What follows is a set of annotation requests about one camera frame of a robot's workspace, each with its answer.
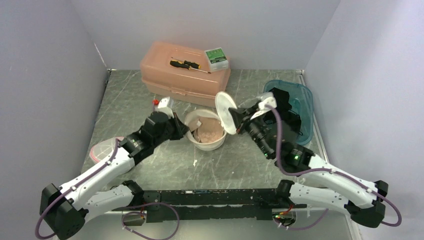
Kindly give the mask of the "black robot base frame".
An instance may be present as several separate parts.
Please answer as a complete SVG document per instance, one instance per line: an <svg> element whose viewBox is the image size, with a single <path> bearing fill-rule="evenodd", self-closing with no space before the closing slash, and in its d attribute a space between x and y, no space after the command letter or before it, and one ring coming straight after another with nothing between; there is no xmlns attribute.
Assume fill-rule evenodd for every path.
<svg viewBox="0 0 424 240"><path fill-rule="evenodd" d="M143 211L147 223L210 219L255 219L270 221L285 210L306 208L289 203L275 188L145 190L118 211Z"/></svg>

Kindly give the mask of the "white mesh laundry bag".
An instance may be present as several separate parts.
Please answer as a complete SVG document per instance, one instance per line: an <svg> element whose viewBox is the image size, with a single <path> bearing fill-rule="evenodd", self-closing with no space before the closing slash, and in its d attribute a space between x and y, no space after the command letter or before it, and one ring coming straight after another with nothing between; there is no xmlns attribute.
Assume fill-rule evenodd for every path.
<svg viewBox="0 0 424 240"><path fill-rule="evenodd" d="M184 124L189 130L185 134L196 148L202 151L218 149L225 141L228 134L235 135L237 128L230 113L236 110L234 99L225 91L215 95L215 111L196 109L188 113Z"/></svg>

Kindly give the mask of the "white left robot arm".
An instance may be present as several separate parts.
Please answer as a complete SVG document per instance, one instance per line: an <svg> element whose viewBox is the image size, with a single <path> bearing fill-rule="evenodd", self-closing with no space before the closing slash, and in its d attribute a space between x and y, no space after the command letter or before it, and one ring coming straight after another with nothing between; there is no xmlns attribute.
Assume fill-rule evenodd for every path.
<svg viewBox="0 0 424 240"><path fill-rule="evenodd" d="M162 202L147 196L133 180L108 191L101 189L152 155L160 144L180 140L188 131L189 127L176 113L155 111L139 130L122 140L115 138L112 152L89 170L59 187L52 183L46 186L41 193L36 238L46 240L57 236L67 240L85 223L110 210L129 208L141 216L142 208L161 205Z"/></svg>

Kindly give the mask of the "beige pink bra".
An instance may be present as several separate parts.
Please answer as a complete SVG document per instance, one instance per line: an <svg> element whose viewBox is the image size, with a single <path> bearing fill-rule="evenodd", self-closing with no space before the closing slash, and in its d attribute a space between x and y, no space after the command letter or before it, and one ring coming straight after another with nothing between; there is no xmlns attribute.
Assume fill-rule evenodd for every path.
<svg viewBox="0 0 424 240"><path fill-rule="evenodd" d="M221 123L216 118L198 117L190 123L194 139L202 144L210 144L224 136Z"/></svg>

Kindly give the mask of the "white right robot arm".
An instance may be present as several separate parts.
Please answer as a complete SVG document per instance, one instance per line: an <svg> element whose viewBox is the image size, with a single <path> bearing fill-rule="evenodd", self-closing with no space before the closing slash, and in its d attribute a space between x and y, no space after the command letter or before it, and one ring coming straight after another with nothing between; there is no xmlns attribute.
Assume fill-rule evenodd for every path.
<svg viewBox="0 0 424 240"><path fill-rule="evenodd" d="M276 108L268 104L264 109L224 107L220 118L227 133L247 133L284 175L304 177L323 185L322 188L310 187L283 180L275 194L280 207L312 205L345 214L368 228L385 224L388 184L355 177L329 164L310 149L284 140L283 120Z"/></svg>

